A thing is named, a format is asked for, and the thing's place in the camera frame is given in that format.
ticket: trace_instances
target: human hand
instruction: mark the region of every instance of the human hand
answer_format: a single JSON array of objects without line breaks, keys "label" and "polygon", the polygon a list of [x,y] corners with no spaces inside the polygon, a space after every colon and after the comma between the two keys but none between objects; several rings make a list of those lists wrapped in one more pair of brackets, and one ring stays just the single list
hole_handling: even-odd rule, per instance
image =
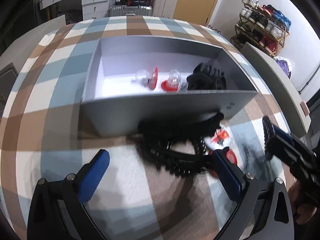
[{"label": "human hand", "polygon": [[317,211],[317,208],[314,205],[300,202],[301,200],[300,189],[301,189],[301,184],[297,180],[288,191],[292,214],[294,217],[296,214],[299,215],[298,218],[296,219],[296,222],[298,225],[307,223]]}]

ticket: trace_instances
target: luggage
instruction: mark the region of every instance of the luggage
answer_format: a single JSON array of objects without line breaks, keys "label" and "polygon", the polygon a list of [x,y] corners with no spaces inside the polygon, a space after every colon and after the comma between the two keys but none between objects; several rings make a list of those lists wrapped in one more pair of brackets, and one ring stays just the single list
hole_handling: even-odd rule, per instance
[{"label": "luggage", "polygon": [[117,5],[109,9],[109,17],[113,16],[152,16],[151,6]]}]

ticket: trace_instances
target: shoe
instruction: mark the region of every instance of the shoe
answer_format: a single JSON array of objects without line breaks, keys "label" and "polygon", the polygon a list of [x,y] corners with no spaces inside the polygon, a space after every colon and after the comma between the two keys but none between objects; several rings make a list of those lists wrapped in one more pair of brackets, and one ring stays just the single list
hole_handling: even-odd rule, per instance
[{"label": "shoe", "polygon": [[257,10],[258,10],[259,13],[263,13],[263,11],[264,11],[263,8],[260,5],[257,6]]},{"label": "shoe", "polygon": [[264,35],[261,39],[261,41],[259,42],[259,44],[262,46],[262,47],[265,47],[269,44],[269,39],[268,39],[268,36]]},{"label": "shoe", "polygon": [[270,34],[274,36],[277,40],[279,40],[284,36],[284,31],[274,26],[273,29],[270,31]]},{"label": "shoe", "polygon": [[254,40],[255,40],[255,38],[258,38],[257,42],[261,41],[261,39],[263,38],[263,34],[257,30],[253,30],[252,33],[253,33]]},{"label": "shoe", "polygon": [[249,1],[250,0],[242,0],[242,2],[245,3],[245,4],[249,4]]},{"label": "shoe", "polygon": [[239,46],[242,48],[246,42],[249,42],[250,40],[245,36],[243,35],[242,33],[240,33],[238,36],[237,36],[237,39],[239,40]]},{"label": "shoe", "polygon": [[276,8],[274,8],[271,4],[268,4],[268,5],[267,5],[267,9],[270,10],[270,11],[276,11],[276,12],[278,11],[278,10],[277,10]]},{"label": "shoe", "polygon": [[263,16],[261,16],[259,18],[259,20],[257,21],[257,25],[259,27],[261,27],[262,29],[265,29],[267,27],[268,23],[269,23],[268,20]]},{"label": "shoe", "polygon": [[243,7],[242,10],[241,10],[241,12],[240,12],[240,15],[244,17],[245,14],[247,13],[247,11],[248,11],[248,9],[245,8],[245,7]]},{"label": "shoe", "polygon": [[242,23],[240,26],[240,29],[243,30],[244,32],[251,33],[251,28],[248,24]]},{"label": "shoe", "polygon": [[248,19],[251,14],[252,14],[252,10],[249,9],[249,10],[245,13],[244,17]]},{"label": "shoe", "polygon": [[245,33],[246,33],[250,38],[253,39],[254,34],[253,34],[252,32],[246,31]]},{"label": "shoe", "polygon": [[274,25],[272,22],[268,22],[268,25],[264,28],[266,32],[270,32],[273,29]]},{"label": "shoe", "polygon": [[260,14],[257,12],[252,12],[252,14],[250,15],[250,17],[248,18],[250,21],[252,21],[253,23],[256,23],[256,21],[259,20]]},{"label": "shoe", "polygon": [[291,27],[291,21],[286,16],[279,18],[278,22],[279,22],[280,27],[289,31],[289,29]]},{"label": "shoe", "polygon": [[236,26],[237,26],[238,28],[240,28],[240,27],[242,26],[242,24],[243,24],[242,21],[238,21],[238,22],[236,23]]},{"label": "shoe", "polygon": [[269,53],[274,53],[277,50],[277,43],[275,41],[269,40],[269,43],[265,47],[265,49]]},{"label": "shoe", "polygon": [[273,10],[273,17],[274,17],[274,19],[276,19],[276,21],[277,21],[279,18],[282,17],[282,12]]},{"label": "shoe", "polygon": [[252,6],[253,8],[257,8],[257,6],[259,5],[258,3],[259,3],[258,0],[250,0],[249,1],[249,5]]},{"label": "shoe", "polygon": [[273,10],[268,9],[266,5],[263,5],[262,8],[263,8],[263,14],[271,18],[273,15]]}]

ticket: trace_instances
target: sneaker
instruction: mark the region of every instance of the sneaker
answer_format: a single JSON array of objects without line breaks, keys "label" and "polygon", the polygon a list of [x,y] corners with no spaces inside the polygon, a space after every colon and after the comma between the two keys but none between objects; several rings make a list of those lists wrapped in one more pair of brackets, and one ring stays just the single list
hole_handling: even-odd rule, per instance
[{"label": "sneaker", "polygon": [[257,8],[257,6],[259,5],[258,3],[259,3],[258,0],[250,0],[249,1],[249,5],[252,6],[253,8]]},{"label": "sneaker", "polygon": [[273,17],[274,19],[276,19],[276,21],[282,17],[282,12],[281,11],[276,11],[276,10],[273,10]]},{"label": "sneaker", "polygon": [[277,10],[276,8],[274,8],[271,4],[268,4],[268,5],[267,5],[267,9],[270,10],[270,11],[272,11],[272,12],[273,12],[273,11],[278,11],[278,10]]},{"label": "sneaker", "polygon": [[260,5],[257,6],[257,10],[258,10],[259,13],[263,13],[263,11],[264,11],[263,8]]},{"label": "sneaker", "polygon": [[248,11],[245,13],[244,17],[248,19],[251,14],[252,14],[252,10],[248,10]]},{"label": "sneaker", "polygon": [[257,21],[257,25],[261,27],[262,29],[265,29],[268,25],[268,20],[265,17],[260,17]]},{"label": "sneaker", "polygon": [[249,24],[242,23],[242,25],[240,26],[240,29],[243,30],[244,32],[251,33],[251,28]]},{"label": "sneaker", "polygon": [[245,14],[247,13],[247,11],[248,11],[248,9],[245,8],[245,7],[243,7],[242,10],[241,10],[241,12],[240,12],[240,15],[244,17]]},{"label": "sneaker", "polygon": [[269,39],[268,39],[268,36],[264,35],[261,39],[261,41],[259,41],[259,44],[262,46],[262,47],[265,47],[269,44]]},{"label": "sneaker", "polygon": [[262,8],[263,8],[263,14],[271,18],[273,15],[273,10],[268,9],[266,5],[263,5]]},{"label": "sneaker", "polygon": [[279,40],[284,36],[284,31],[274,26],[273,29],[270,31],[270,34],[274,36],[277,40]]},{"label": "sneaker", "polygon": [[253,23],[256,23],[256,21],[259,20],[260,14],[257,12],[252,12],[252,14],[250,15],[250,17],[248,18],[250,21],[252,21]]},{"label": "sneaker", "polygon": [[277,43],[275,41],[269,40],[268,45],[265,47],[266,51],[273,53],[277,50]]},{"label": "sneaker", "polygon": [[253,33],[253,38],[255,37],[258,38],[257,42],[261,41],[261,39],[263,38],[263,34],[257,30],[253,30],[252,33]]},{"label": "sneaker", "polygon": [[242,21],[238,21],[238,22],[236,23],[236,26],[237,26],[238,28],[240,28],[243,23],[244,23],[244,22],[242,22]]},{"label": "sneaker", "polygon": [[285,28],[287,31],[289,31],[289,29],[291,27],[291,21],[286,16],[279,18],[278,22],[279,22],[280,27]]},{"label": "sneaker", "polygon": [[249,4],[250,0],[242,0],[243,3]]},{"label": "sneaker", "polygon": [[264,28],[266,32],[270,32],[273,29],[274,25],[272,22],[268,22],[268,25]]}]

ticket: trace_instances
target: open box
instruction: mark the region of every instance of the open box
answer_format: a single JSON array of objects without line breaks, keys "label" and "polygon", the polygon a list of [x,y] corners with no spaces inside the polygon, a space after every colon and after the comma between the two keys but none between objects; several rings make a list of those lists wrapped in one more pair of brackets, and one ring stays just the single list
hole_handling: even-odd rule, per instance
[{"label": "open box", "polygon": [[[161,82],[177,69],[182,80],[201,62],[224,71],[226,90],[164,92]],[[155,90],[135,82],[137,71],[159,69]],[[81,109],[102,137],[130,135],[141,120],[231,118],[255,95],[248,75],[222,47],[154,36],[100,39],[90,62]]]}]

